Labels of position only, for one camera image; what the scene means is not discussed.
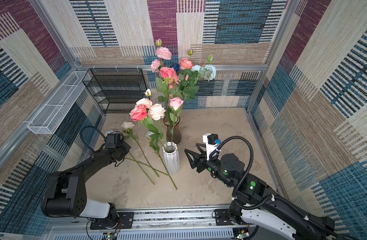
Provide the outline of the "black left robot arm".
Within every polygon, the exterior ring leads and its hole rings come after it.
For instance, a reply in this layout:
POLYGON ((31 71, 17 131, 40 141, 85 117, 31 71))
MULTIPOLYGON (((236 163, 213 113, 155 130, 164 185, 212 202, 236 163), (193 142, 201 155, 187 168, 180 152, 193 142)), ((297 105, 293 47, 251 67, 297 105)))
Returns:
POLYGON ((51 218, 115 219, 114 204, 90 200, 85 183, 101 169, 124 160, 130 145, 120 132, 108 134, 103 147, 82 163, 49 175, 42 197, 42 213, 51 218))

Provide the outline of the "coral pink rose stem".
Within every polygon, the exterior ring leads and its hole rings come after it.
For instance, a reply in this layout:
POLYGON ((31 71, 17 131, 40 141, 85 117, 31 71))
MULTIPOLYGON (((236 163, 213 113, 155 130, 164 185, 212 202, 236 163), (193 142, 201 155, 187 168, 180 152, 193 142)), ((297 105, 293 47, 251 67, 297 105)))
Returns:
POLYGON ((150 107, 144 104, 136 105, 130 112, 130 118, 134 122, 139 122, 151 132, 151 135, 148 137, 149 145, 156 153, 160 150, 159 144, 162 144, 162 141, 166 141, 160 126, 160 121, 164 117, 165 108, 161 104, 154 104, 150 107))

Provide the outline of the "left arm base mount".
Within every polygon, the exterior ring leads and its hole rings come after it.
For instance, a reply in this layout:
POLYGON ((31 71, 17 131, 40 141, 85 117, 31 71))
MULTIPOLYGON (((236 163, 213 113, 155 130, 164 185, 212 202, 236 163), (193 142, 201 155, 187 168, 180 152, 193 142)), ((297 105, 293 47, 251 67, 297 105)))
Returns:
POLYGON ((117 212, 113 203, 109 203, 108 216, 104 219, 92 219, 90 230, 122 230, 131 229, 134 212, 117 212))

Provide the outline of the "cream white rose stem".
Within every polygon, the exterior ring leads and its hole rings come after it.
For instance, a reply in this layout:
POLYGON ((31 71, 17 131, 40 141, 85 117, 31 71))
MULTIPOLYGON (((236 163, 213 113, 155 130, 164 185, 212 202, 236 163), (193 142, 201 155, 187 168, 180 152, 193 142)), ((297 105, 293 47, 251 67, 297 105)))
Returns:
POLYGON ((152 170, 154 171, 154 173, 157 175, 157 177, 159 177, 159 174, 157 173, 157 171, 152 167, 151 163, 149 162, 148 158, 146 157, 144 150, 142 148, 142 146, 139 143, 139 136, 133 131, 133 128, 135 127, 135 124, 133 122, 129 122, 129 121, 125 121, 122 123, 121 125, 122 128, 124 128, 124 133, 126 133, 130 138, 132 138, 136 144, 138 145, 139 149, 141 150, 142 155, 144 156, 147 165, 149 167, 152 168, 152 170))

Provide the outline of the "cream double rose stem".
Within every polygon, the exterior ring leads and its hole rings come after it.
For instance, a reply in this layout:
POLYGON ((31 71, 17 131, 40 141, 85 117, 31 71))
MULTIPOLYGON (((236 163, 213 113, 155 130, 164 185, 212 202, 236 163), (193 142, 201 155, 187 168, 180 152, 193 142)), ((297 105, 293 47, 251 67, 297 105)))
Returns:
POLYGON ((162 120, 165 117, 165 108, 161 104, 154 104, 151 100, 151 90, 147 89, 144 92, 145 98, 142 98, 136 102, 135 113, 132 114, 132 118, 135 121, 145 122, 150 125, 157 124, 159 133, 161 133, 161 139, 164 143, 167 143, 165 132, 162 129, 162 120))

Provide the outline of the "pink rose stem with bud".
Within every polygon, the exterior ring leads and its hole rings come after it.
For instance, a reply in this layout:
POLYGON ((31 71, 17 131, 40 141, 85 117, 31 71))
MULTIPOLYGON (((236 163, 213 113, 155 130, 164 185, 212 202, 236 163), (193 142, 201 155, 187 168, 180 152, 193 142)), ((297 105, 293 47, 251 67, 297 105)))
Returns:
POLYGON ((181 70, 191 70, 193 67, 192 61, 188 57, 183 57, 178 61, 181 70))

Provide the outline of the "red ribbed glass vase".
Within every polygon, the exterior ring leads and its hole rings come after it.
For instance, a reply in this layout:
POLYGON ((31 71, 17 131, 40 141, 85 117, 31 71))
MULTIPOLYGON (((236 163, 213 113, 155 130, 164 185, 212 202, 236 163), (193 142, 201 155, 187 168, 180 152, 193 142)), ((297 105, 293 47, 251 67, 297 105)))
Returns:
POLYGON ((166 125, 167 131, 166 131, 166 140, 168 142, 173 141, 175 144, 179 144, 182 140, 181 132, 179 130, 179 123, 180 123, 180 117, 178 118, 177 123, 173 127, 173 134, 171 134, 171 126, 168 125, 168 120, 166 117, 163 119, 163 123, 166 125))

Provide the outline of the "white ribbed ceramic vase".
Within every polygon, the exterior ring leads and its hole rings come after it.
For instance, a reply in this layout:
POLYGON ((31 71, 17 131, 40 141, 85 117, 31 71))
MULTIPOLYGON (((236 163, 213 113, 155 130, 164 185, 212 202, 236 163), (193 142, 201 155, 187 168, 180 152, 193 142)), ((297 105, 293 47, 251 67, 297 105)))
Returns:
POLYGON ((167 142, 163 146, 163 161, 169 174, 177 174, 180 171, 179 152, 174 142, 167 142))

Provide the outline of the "pink carnation stem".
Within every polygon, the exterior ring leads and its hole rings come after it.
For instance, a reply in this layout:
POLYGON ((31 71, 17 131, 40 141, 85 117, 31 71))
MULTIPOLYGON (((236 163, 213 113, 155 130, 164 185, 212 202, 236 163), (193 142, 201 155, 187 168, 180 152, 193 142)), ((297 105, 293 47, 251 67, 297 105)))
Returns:
POLYGON ((162 46, 161 39, 157 39, 155 45, 157 47, 155 50, 157 58, 151 62, 150 69, 153 73, 158 73, 161 68, 165 67, 165 61, 171 60, 172 53, 168 48, 162 46))

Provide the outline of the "blue artificial rose stem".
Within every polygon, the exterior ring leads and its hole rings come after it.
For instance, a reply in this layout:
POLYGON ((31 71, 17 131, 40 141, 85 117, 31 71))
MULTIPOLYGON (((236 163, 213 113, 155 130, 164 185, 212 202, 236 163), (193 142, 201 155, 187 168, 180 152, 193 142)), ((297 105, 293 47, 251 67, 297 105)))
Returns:
POLYGON ((173 64, 173 65, 171 65, 171 67, 172 67, 176 72, 179 72, 179 71, 180 71, 180 66, 179 66, 179 64, 173 64))

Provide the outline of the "magenta rose stem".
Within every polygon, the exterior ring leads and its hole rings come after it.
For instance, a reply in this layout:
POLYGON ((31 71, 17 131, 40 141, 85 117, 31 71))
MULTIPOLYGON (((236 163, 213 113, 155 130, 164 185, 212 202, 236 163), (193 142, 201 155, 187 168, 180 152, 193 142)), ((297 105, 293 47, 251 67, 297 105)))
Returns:
POLYGON ((159 70, 159 75, 165 82, 167 82, 170 89, 179 85, 180 79, 174 68, 162 67, 159 70))

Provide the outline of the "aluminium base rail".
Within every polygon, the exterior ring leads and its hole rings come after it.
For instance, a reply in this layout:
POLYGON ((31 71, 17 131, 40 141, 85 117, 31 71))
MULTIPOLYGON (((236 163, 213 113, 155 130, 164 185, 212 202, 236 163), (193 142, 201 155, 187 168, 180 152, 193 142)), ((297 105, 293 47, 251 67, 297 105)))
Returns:
POLYGON ((122 209, 131 213, 122 228, 92 230, 82 218, 51 218, 43 240, 233 240, 240 233, 254 233, 255 225, 222 222, 217 210, 228 205, 122 209))

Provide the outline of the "eucalyptus and pale flower stem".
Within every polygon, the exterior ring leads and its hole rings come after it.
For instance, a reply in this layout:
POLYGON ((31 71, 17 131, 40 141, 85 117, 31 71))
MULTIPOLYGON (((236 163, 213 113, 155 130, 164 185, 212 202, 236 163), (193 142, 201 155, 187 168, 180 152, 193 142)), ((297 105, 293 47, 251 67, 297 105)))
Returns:
POLYGON ((191 68, 192 72, 197 72, 197 77, 209 81, 213 81, 216 77, 216 67, 212 65, 213 55, 207 57, 207 62, 200 66, 195 65, 191 68))

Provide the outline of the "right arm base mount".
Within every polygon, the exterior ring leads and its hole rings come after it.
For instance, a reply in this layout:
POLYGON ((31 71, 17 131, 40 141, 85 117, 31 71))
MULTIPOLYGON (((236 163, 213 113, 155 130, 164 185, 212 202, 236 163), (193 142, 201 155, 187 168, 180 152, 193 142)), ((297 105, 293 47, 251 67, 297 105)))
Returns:
POLYGON ((241 211, 242 208, 232 202, 228 209, 215 209, 211 215, 217 226, 246 225, 241 218, 241 211))

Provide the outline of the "large pale pink rose stem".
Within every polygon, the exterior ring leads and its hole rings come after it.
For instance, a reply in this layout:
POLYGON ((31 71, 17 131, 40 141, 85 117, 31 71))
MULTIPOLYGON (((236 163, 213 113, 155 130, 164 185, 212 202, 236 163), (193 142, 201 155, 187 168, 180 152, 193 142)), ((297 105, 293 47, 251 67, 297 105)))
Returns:
POLYGON ((182 110, 182 105, 183 105, 184 101, 181 98, 173 98, 170 100, 169 102, 169 106, 170 106, 170 120, 171 120, 171 134, 173 134, 173 127, 175 126, 175 124, 178 121, 178 118, 180 117, 180 113, 182 110))

